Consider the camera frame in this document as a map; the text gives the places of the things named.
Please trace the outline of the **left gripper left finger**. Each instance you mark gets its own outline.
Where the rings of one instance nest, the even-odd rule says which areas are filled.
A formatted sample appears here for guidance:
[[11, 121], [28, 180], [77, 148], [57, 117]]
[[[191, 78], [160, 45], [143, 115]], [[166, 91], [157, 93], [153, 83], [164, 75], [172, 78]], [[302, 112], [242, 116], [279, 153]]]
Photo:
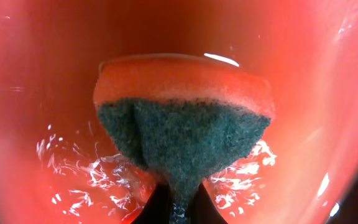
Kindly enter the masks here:
[[132, 224], [169, 224], [172, 195], [167, 184], [157, 184], [141, 213]]

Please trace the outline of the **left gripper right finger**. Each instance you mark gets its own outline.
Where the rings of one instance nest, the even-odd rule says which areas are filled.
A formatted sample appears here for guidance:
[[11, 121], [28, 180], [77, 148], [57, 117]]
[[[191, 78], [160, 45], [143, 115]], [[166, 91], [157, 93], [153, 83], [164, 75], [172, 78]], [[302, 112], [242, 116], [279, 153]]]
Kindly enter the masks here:
[[200, 184], [188, 208], [191, 224], [227, 224], [219, 214], [203, 184]]

